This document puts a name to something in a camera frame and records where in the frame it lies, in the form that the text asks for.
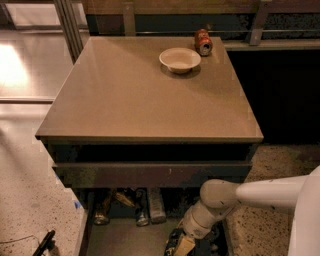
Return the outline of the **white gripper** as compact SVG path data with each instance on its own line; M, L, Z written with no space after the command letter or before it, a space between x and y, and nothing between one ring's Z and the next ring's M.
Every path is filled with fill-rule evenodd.
M173 256L187 256L195 247L194 239L203 239L212 227L232 210L233 206L212 208L202 200L198 200L186 211L176 226L177 229L183 229L186 235L182 234L178 239Z

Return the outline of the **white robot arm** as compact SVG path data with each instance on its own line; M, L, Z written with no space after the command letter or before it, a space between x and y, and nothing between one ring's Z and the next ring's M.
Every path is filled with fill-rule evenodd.
M187 256L218 221L238 205L292 209L288 256L320 256L320 166L310 174L248 183L206 181L199 201L182 220L183 233L173 256Z

